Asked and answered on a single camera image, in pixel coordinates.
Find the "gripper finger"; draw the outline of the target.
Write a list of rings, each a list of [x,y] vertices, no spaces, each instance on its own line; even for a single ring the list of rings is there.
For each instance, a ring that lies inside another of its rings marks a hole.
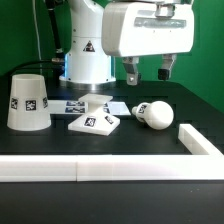
[[[140,73],[138,71],[138,57],[124,57],[122,59],[124,69],[126,71],[126,82],[128,85],[135,86],[139,83]]]
[[[162,56],[162,65],[158,69],[159,80],[166,81],[170,79],[176,59],[177,59],[176,54],[164,54]]]

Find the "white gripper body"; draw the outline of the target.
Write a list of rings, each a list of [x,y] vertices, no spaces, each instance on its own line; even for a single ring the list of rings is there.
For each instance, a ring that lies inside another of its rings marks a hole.
[[[103,13],[107,55],[134,57],[189,52],[194,39],[191,4],[175,1],[114,1]]]

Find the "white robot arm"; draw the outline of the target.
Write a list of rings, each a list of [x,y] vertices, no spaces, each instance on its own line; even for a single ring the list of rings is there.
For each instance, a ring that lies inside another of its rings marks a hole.
[[[158,78],[167,80],[179,53],[191,50],[194,0],[67,0],[71,13],[71,48],[65,55],[61,83],[96,90],[113,85],[120,58],[127,83],[140,80],[139,58],[160,55]]]

